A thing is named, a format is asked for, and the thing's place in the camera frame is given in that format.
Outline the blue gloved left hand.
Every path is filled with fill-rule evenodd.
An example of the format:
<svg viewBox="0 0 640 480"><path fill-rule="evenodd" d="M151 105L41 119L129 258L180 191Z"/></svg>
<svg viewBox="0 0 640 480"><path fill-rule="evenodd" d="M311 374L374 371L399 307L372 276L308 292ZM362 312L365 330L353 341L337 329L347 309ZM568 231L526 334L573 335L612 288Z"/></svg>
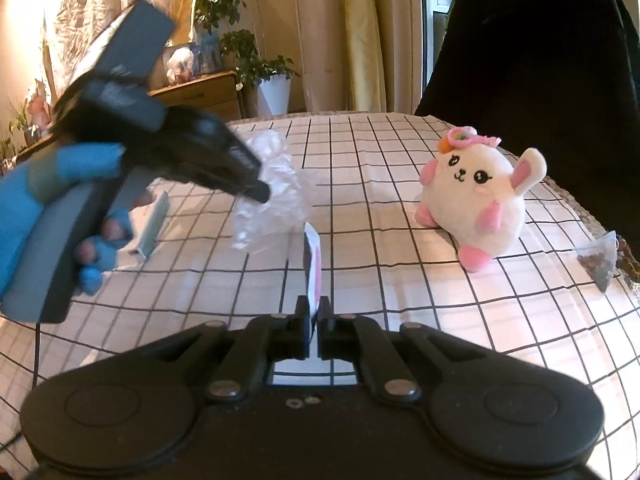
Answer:
<svg viewBox="0 0 640 480"><path fill-rule="evenodd" d="M118 177L124 153L118 143L67 145L29 159L1 179L2 292L13 282L44 206L78 184ZM98 235L78 245L74 256L80 264L82 292L93 295L100 289L103 274L114 269L117 252L133 237L129 211L122 209L104 219Z"/></svg>

